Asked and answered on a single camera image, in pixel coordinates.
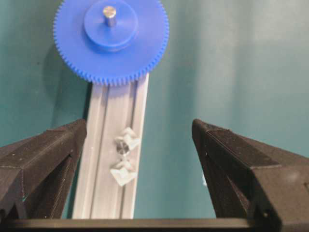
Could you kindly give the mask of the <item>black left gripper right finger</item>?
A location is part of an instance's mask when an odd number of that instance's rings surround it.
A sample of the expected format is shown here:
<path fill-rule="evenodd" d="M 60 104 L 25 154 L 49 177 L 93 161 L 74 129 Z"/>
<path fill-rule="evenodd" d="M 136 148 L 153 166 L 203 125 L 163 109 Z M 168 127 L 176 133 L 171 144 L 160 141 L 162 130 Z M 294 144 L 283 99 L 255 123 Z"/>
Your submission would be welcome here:
<path fill-rule="evenodd" d="M 218 218 L 270 232 L 309 229 L 309 160 L 195 119 L 192 138 Z"/>

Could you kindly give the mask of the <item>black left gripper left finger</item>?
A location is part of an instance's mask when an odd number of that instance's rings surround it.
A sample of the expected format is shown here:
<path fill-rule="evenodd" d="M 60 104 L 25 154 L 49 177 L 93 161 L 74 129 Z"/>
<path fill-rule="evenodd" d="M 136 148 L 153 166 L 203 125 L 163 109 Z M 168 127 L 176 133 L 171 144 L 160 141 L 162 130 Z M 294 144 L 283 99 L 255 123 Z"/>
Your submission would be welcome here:
<path fill-rule="evenodd" d="M 0 218 L 61 218 L 86 135 L 78 119 L 1 147 Z"/>

